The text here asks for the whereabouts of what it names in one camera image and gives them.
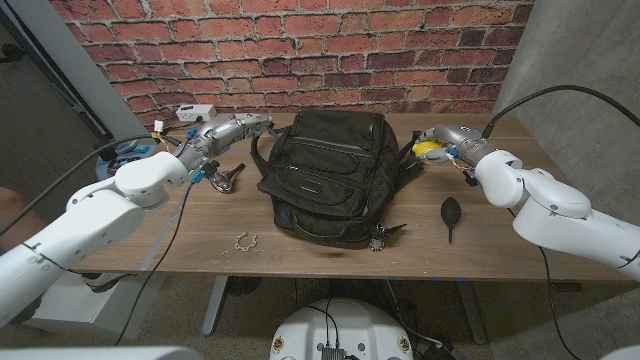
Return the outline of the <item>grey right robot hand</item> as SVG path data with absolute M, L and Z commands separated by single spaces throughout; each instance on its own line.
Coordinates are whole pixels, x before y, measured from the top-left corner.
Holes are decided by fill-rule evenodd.
M 472 167 L 494 151 L 496 148 L 480 132 L 455 124 L 435 125 L 422 132 L 412 146 L 412 152 L 421 161 L 461 160 Z

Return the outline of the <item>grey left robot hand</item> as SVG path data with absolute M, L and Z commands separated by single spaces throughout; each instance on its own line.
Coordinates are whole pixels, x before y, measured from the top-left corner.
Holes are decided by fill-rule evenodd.
M 187 146 L 202 157 L 214 158 L 232 144 L 259 136 L 273 126 L 273 118 L 266 114 L 218 114 L 203 124 Z

